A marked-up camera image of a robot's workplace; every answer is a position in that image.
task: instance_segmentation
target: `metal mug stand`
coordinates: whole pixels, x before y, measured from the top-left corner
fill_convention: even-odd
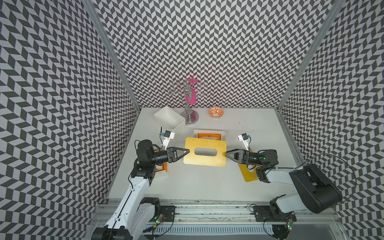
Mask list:
[[[192,98],[192,90],[191,89],[195,90],[197,98],[201,98],[201,91],[194,88],[194,84],[188,82],[187,80],[184,80],[184,85],[185,85],[185,87],[183,88],[183,90],[184,90],[185,95],[188,96],[188,100],[183,101],[186,104],[185,104],[185,111],[181,113],[181,116],[183,116],[185,118],[185,124],[187,126],[190,126],[190,125],[195,124],[199,120],[199,114],[195,110],[192,110],[189,107],[189,102],[191,101],[191,98]]]

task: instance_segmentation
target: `white table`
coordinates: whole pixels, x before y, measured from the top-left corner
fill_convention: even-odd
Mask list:
[[[127,150],[117,172],[109,198],[122,198],[128,189],[128,176],[136,159],[135,140],[149,139],[160,146],[160,126],[153,114],[160,108],[143,108],[133,130]],[[184,108],[174,108],[178,113]],[[237,141],[239,134],[251,136],[253,151],[275,149],[278,167],[296,167],[294,158],[273,109],[224,109],[219,119],[209,116],[207,108],[194,108],[199,121],[176,133],[169,147],[185,147],[185,139],[192,137],[195,129],[210,129],[226,132],[227,150],[244,149]],[[259,180],[245,182],[237,163],[227,158],[225,167],[184,164],[183,159],[168,164],[169,173],[156,174],[146,194],[147,197],[181,200],[217,200],[269,202],[271,199],[295,192],[295,187],[282,183],[264,183]]]

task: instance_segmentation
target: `black and white wallpaper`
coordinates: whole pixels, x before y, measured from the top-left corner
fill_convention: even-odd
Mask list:
[[[275,107],[334,0],[93,0],[141,107]]]
[[[79,0],[0,1],[0,239],[80,239],[135,115]]]
[[[351,239],[384,234],[384,2],[348,0],[283,109],[305,157],[346,195],[336,207]]]

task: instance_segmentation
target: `small bowl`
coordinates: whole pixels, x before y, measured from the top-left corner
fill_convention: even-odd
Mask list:
[[[220,118],[223,114],[224,110],[220,107],[212,107],[209,109],[209,115],[213,118]]]

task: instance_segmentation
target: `wooden board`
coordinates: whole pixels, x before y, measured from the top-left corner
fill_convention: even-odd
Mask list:
[[[238,164],[238,165],[239,165],[241,174],[243,175],[244,181],[252,182],[258,179],[256,174],[256,168],[258,168],[257,166],[254,169],[249,170],[247,165],[245,164]]]
[[[195,149],[198,147],[215,149],[217,155],[214,157],[196,155]],[[225,156],[227,152],[227,142],[225,141],[187,137],[185,139],[185,148],[189,149],[189,153],[184,157],[185,164],[225,167],[227,161]]]

